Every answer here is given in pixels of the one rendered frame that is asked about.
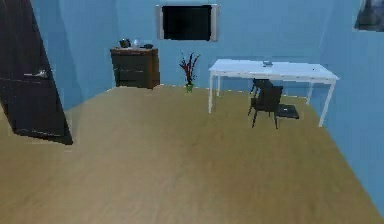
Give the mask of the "red house plant green pot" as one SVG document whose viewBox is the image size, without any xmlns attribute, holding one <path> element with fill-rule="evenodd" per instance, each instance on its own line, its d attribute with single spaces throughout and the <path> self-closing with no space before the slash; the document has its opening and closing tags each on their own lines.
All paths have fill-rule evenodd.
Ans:
<svg viewBox="0 0 384 224">
<path fill-rule="evenodd" d="M 196 79 L 196 75 L 194 74 L 194 67 L 198 59 L 199 55 L 194 56 L 194 53 L 191 53 L 188 59 L 182 57 L 182 60 L 179 63 L 179 66 L 182 68 L 185 74 L 185 88 L 187 93 L 191 93 L 194 87 L 193 81 Z"/>
</svg>

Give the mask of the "dark brown chest of drawers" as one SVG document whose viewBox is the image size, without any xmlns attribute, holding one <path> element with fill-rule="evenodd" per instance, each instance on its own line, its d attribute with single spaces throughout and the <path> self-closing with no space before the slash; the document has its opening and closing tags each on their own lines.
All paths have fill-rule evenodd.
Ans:
<svg viewBox="0 0 384 224">
<path fill-rule="evenodd" d="M 160 84 L 158 49 L 111 48 L 117 87 L 153 89 Z"/>
</svg>

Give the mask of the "silver framed television set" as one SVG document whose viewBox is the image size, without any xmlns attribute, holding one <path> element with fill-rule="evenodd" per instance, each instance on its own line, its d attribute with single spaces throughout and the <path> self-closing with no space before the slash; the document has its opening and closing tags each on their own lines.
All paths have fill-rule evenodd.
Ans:
<svg viewBox="0 0 384 224">
<path fill-rule="evenodd" d="M 218 40 L 219 6 L 157 5 L 157 37 L 160 40 Z"/>
</svg>

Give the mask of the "dark brown room door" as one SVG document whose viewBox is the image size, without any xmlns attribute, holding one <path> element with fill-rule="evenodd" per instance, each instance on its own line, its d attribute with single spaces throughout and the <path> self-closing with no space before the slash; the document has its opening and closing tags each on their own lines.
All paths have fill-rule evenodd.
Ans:
<svg viewBox="0 0 384 224">
<path fill-rule="evenodd" d="M 41 69 L 52 78 L 24 77 Z M 0 0 L 0 105 L 13 133 L 73 143 L 30 0 Z"/>
</svg>

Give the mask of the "black chair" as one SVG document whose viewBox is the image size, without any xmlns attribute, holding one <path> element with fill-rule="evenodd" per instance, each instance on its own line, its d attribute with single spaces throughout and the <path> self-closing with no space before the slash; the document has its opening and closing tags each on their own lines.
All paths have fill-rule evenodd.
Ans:
<svg viewBox="0 0 384 224">
<path fill-rule="evenodd" d="M 282 86 L 274 86 L 268 79 L 254 79 L 251 91 L 254 93 L 250 101 L 250 108 L 255 110 L 252 126 L 255 126 L 259 111 L 267 112 L 274 117 L 275 128 L 278 128 L 278 118 L 299 119 L 299 113 L 294 105 L 281 104 Z"/>
</svg>

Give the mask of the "white table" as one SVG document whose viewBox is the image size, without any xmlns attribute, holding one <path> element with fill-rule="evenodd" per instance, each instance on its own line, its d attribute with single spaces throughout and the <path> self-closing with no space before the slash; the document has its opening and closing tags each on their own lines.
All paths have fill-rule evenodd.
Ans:
<svg viewBox="0 0 384 224">
<path fill-rule="evenodd" d="M 271 66 L 265 67 L 262 61 L 218 59 L 209 68 L 209 73 L 209 113 L 212 112 L 213 107 L 214 78 L 217 78 L 217 96 L 220 95 L 221 77 L 305 82 L 309 84 L 306 104 L 310 103 L 313 85 L 326 84 L 329 86 L 329 90 L 318 123 L 319 127 L 323 126 L 336 82 L 339 80 L 338 76 L 327 70 L 321 64 L 291 62 L 273 62 Z"/>
</svg>

